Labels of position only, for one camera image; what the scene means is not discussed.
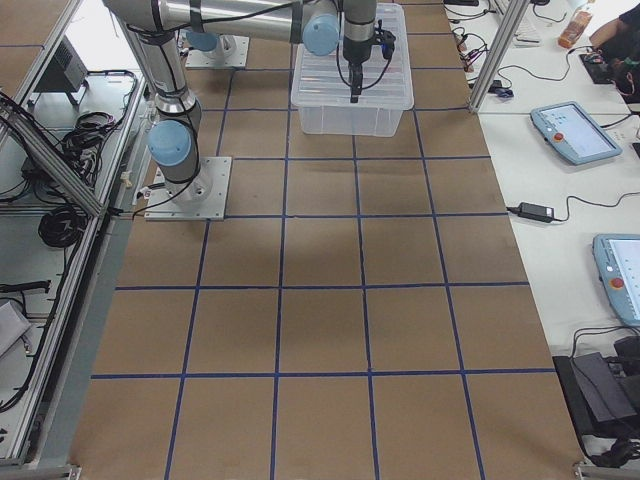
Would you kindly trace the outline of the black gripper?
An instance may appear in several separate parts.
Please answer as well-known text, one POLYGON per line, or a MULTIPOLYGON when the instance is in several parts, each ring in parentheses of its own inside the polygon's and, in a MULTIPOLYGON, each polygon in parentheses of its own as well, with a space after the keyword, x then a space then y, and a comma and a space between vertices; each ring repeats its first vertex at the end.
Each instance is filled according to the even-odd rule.
POLYGON ((374 46, 390 61, 395 52, 396 36, 382 27, 381 20, 356 23, 344 20, 343 56, 349 62, 350 102, 357 103, 363 89, 362 64, 370 59, 374 46))

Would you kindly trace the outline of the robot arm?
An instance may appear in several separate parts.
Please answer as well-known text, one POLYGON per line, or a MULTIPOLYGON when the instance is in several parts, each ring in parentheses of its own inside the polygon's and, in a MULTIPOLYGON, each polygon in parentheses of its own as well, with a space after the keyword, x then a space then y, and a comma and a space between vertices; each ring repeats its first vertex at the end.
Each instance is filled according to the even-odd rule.
POLYGON ((155 87, 159 123, 148 148, 170 199, 199 201, 211 190, 199 153, 201 106, 189 88, 176 33, 239 35, 301 44, 316 56, 336 50, 348 63, 343 76, 351 102, 366 90, 363 65, 378 46, 391 60, 395 36, 376 17, 374 1, 108 1, 107 9, 134 34, 155 87))

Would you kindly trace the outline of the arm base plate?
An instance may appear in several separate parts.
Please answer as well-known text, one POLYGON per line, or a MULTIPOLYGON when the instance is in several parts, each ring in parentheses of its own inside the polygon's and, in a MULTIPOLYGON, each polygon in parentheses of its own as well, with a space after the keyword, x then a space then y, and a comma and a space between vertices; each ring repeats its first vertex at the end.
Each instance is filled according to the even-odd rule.
POLYGON ((201 157, 199 176, 180 193, 182 186, 169 184, 149 194, 151 207, 143 212, 148 221, 221 221, 225 217, 231 157, 201 157))
POLYGON ((190 48, 187 69, 242 69, 246 66, 248 37, 188 31, 186 40, 190 48))

